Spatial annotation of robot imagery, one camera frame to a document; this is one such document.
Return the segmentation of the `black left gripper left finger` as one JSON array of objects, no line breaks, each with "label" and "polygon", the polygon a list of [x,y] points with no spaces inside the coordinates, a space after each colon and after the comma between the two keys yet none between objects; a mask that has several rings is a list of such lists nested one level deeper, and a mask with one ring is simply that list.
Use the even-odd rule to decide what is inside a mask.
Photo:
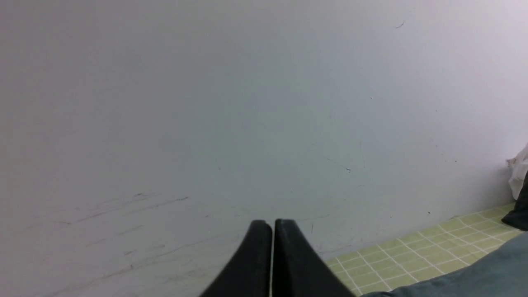
[{"label": "black left gripper left finger", "polygon": [[267,297],[270,290],[272,229],[252,221],[238,249],[202,292],[202,297]]}]

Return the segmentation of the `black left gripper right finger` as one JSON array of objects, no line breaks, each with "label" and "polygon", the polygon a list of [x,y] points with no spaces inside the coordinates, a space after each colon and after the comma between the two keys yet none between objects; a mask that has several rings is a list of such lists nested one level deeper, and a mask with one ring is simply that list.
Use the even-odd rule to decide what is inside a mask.
[{"label": "black left gripper right finger", "polygon": [[272,261],[274,297],[353,297],[316,254],[294,220],[277,219]]}]

